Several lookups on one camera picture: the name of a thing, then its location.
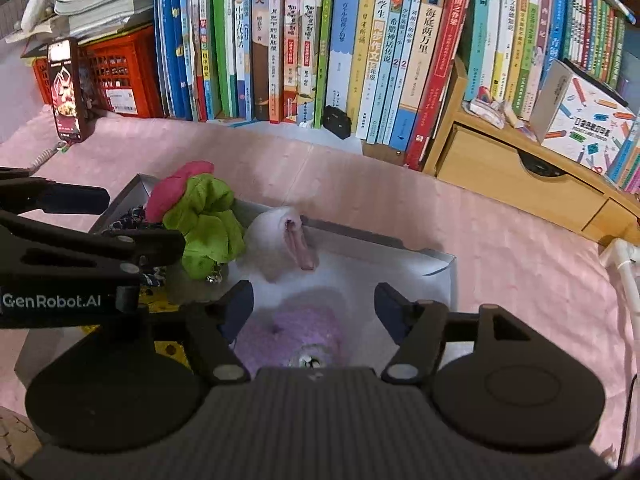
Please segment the smartphone on stand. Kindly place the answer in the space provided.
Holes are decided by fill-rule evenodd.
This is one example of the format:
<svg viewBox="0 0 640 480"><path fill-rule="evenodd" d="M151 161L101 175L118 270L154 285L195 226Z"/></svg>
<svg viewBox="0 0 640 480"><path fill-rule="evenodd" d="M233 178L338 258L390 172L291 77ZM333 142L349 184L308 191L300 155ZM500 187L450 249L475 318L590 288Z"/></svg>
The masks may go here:
<svg viewBox="0 0 640 480"><path fill-rule="evenodd" d="M49 44L47 63L56 133L68 144L84 142L90 136L90 113L80 80L77 40L66 37Z"/></svg>

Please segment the white patterned box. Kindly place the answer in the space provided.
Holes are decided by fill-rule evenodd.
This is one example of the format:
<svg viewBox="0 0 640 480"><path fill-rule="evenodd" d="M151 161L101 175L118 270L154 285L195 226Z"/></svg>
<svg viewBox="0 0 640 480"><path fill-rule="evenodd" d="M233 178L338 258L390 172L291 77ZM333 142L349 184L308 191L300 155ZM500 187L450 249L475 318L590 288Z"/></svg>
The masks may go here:
<svg viewBox="0 0 640 480"><path fill-rule="evenodd" d="M544 148L605 174L635 119L614 90L574 64L554 60L528 124Z"/></svg>

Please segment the purple plush toy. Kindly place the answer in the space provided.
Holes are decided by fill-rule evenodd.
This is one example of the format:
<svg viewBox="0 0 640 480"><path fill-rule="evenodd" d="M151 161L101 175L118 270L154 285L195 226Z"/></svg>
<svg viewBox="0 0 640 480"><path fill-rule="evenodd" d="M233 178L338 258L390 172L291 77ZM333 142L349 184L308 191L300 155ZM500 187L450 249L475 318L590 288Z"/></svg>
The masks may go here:
<svg viewBox="0 0 640 480"><path fill-rule="evenodd" d="M231 348L255 377L265 367L325 368L345 363L344 330L328 307L259 309Z"/></svg>

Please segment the white shallow box tray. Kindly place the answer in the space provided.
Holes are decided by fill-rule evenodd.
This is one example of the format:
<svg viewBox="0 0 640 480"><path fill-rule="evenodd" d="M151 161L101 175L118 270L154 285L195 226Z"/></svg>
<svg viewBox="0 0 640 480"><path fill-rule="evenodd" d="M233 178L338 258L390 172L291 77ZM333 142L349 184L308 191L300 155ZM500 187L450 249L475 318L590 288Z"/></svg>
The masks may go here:
<svg viewBox="0 0 640 480"><path fill-rule="evenodd" d="M271 208L234 199L232 210L244 228ZM179 307L184 322L194 304L219 300L238 281L247 280L254 289L254 310L313 306L330 308L344 330L344 352L363 352L361 327L378 320L374 310L374 290L388 283L409 301L433 294L450 299L454 293L454 259L436 252L412 252L391 238L351 230L338 224L305 219L307 244L318 257L316 270L293 271L267 282L259 273L238 266L238 258L221 267L221 272L195 281L183 269L181 258L166 268L165 291L171 304ZM336 367L265 367L263 370L303 370L324 372Z"/></svg>

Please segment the yellow sequin pouch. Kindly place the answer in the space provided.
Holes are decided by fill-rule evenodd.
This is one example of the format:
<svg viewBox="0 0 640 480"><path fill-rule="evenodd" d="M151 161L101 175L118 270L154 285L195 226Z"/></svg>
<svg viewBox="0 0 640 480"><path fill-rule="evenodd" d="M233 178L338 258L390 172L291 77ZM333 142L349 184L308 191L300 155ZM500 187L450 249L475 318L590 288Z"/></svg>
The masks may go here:
<svg viewBox="0 0 640 480"><path fill-rule="evenodd" d="M85 337L74 349L86 372L138 374L168 362L192 370L179 307L161 288L142 287L136 298L89 313L81 330Z"/></svg>

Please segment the white PVC pipe frame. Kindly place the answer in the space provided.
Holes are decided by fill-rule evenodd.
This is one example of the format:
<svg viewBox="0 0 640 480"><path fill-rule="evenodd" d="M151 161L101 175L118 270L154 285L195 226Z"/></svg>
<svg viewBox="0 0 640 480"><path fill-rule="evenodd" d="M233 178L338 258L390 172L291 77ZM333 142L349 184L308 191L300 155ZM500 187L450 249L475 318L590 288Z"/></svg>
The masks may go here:
<svg viewBox="0 0 640 480"><path fill-rule="evenodd" d="M639 247L614 238L600 255L600 261L606 268L614 268L620 277L634 335L634 352L639 353Z"/></svg>

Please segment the pink and green flower plush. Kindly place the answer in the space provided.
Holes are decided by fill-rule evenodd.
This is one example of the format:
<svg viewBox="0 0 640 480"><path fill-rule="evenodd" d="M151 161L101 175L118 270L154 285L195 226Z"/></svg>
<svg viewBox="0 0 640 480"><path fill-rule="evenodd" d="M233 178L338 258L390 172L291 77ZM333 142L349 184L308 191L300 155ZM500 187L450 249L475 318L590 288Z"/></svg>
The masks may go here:
<svg viewBox="0 0 640 480"><path fill-rule="evenodd" d="M181 263L189 278L203 281L245 250L244 228L232 210L234 193L214 176L206 160L188 162L154 186L145 219L184 237Z"/></svg>

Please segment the wooden drawer organizer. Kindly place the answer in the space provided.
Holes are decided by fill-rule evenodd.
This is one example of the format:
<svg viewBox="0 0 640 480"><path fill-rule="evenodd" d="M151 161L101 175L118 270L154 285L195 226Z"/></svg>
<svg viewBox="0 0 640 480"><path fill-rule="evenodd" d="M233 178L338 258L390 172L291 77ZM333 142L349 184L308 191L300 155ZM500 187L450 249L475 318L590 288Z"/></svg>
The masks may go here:
<svg viewBox="0 0 640 480"><path fill-rule="evenodd" d="M634 196L518 129L498 129L467 113L462 106L467 82L464 64L456 58L423 172L602 246L614 238L639 243L639 202Z"/></svg>

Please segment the red plastic crate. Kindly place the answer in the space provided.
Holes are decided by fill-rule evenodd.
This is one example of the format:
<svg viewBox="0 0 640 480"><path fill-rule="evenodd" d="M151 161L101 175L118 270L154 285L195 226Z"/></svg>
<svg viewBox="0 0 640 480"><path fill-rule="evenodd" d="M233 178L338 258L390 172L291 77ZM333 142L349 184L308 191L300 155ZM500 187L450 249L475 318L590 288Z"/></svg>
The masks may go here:
<svg viewBox="0 0 640 480"><path fill-rule="evenodd" d="M140 118L163 116L158 86L155 32L151 25L91 41L79 48L80 80L89 110ZM47 55L29 65L43 102L51 104Z"/></svg>

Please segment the stack of paperback books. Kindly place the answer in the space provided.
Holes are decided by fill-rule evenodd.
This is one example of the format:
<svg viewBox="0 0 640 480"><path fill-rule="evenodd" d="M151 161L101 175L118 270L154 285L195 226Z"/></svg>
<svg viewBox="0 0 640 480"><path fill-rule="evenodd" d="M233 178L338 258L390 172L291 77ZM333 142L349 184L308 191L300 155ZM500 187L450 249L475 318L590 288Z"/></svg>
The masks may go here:
<svg viewBox="0 0 640 480"><path fill-rule="evenodd" d="M4 35L4 41L15 44L32 37L73 37L84 44L149 24L153 6L154 0L51 0L31 32L23 32L19 20L14 31Z"/></svg>

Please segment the second row of books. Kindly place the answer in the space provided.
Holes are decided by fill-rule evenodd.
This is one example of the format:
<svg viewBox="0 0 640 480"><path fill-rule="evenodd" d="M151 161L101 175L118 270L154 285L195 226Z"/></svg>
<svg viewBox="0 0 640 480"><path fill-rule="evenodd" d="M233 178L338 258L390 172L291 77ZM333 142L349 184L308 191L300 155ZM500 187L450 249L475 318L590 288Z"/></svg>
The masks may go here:
<svg viewBox="0 0 640 480"><path fill-rule="evenodd" d="M554 60L574 64L617 93L631 12L606 0L472 0L472 11L470 36L461 49L467 113L536 139L528 121ZM637 114L615 162L600 176L638 193Z"/></svg>

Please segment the navy floral drawstring pouch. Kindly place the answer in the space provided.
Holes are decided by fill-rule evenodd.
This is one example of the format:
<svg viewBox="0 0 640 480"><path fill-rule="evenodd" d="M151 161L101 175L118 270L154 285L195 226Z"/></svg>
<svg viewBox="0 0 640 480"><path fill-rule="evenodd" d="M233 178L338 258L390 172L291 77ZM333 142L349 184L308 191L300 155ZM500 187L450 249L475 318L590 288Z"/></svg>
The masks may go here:
<svg viewBox="0 0 640 480"><path fill-rule="evenodd" d="M132 238L137 248L142 249L150 240L149 234L157 234L164 229L162 222L149 222L146 218L145 206L138 205L130 208L126 214L110 223L100 234L106 237ZM163 287L166 284L166 268L151 266L142 257L139 260L138 266L142 270L141 284L144 287Z"/></svg>

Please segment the small black cube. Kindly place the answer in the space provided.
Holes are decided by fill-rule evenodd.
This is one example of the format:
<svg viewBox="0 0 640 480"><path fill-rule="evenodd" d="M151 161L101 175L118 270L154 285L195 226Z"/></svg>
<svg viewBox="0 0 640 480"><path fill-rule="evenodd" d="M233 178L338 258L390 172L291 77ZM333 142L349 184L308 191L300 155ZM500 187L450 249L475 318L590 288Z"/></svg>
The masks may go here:
<svg viewBox="0 0 640 480"><path fill-rule="evenodd" d="M338 107L331 105L324 108L322 127L341 140L346 140L352 134L352 121L348 115Z"/></svg>

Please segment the row of upright books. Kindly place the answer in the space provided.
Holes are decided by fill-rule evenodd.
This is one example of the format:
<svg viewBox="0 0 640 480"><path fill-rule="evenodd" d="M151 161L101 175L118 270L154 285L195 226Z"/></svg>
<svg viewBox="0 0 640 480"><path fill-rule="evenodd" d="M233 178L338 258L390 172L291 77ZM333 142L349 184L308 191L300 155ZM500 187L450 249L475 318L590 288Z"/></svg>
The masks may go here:
<svg viewBox="0 0 640 480"><path fill-rule="evenodd" d="M419 169L470 0L154 0L160 102L172 118L322 127Z"/></svg>

